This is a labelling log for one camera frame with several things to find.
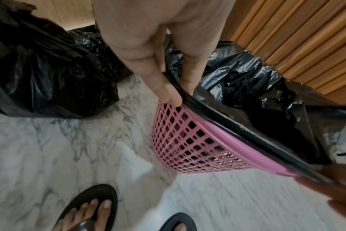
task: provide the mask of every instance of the white marble floor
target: white marble floor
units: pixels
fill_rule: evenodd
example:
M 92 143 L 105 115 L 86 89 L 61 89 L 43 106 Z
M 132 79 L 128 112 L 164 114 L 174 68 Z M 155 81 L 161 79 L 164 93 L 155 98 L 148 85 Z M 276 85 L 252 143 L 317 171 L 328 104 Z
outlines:
M 346 231 L 326 199 L 258 170 L 175 175 L 150 148 L 156 97 L 134 76 L 90 119 L 0 115 L 0 231 L 51 230 L 69 201 L 98 183 L 119 195 L 113 231 L 158 231 L 176 212 L 199 231 Z

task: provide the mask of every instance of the pink basket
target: pink basket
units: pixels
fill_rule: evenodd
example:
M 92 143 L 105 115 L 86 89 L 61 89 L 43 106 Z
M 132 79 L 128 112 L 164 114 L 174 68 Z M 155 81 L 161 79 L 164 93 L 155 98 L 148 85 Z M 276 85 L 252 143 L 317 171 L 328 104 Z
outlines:
M 175 108 L 159 102 L 151 138 L 158 160 L 174 172 L 258 168 L 278 175 L 296 175 L 184 105 Z

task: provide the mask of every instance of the sandal strap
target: sandal strap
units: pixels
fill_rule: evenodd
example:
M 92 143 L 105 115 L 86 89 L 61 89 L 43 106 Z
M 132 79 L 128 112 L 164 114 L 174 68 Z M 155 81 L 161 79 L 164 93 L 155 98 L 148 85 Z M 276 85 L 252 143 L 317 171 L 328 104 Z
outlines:
M 82 221 L 79 224 L 76 224 L 75 226 L 73 226 L 69 231 L 95 231 L 94 229 L 94 220 L 92 219 L 87 219 Z

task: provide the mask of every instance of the flip-flop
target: flip-flop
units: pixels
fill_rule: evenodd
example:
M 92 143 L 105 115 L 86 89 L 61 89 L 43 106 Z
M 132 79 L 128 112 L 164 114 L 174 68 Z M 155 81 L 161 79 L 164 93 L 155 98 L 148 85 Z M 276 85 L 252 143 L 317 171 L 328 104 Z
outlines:
M 159 231 L 173 231 L 181 223 L 186 226 L 187 231 L 197 231 L 195 222 L 185 213 L 176 213 L 171 216 Z
M 87 231 L 94 231 L 94 223 L 97 219 L 98 208 L 101 203 L 107 199 L 110 199 L 112 204 L 111 213 L 107 219 L 105 231 L 111 231 L 117 212 L 117 193 L 111 185 L 106 184 L 95 185 L 81 192 L 67 205 L 59 216 L 57 222 L 60 219 L 63 219 L 72 208 L 77 208 L 79 210 L 84 203 L 89 203 L 93 199 L 98 199 L 98 206 L 93 216 L 90 219 L 82 221 L 79 225 L 74 226 L 70 231 L 82 231 L 84 229 Z

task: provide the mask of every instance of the hand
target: hand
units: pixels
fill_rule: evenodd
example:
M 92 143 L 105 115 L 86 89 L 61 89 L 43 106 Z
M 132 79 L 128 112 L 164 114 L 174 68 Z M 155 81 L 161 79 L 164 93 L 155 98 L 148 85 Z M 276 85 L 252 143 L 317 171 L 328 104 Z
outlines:
M 105 43 L 161 102 L 182 104 L 168 82 L 163 42 L 167 28 L 183 53 L 180 85 L 193 93 L 215 50 L 235 0 L 93 0 Z
M 317 183 L 306 177 L 296 177 L 295 180 L 318 193 L 330 197 L 329 206 L 346 218 L 346 164 L 324 166 L 320 173 L 336 180 L 339 184 Z

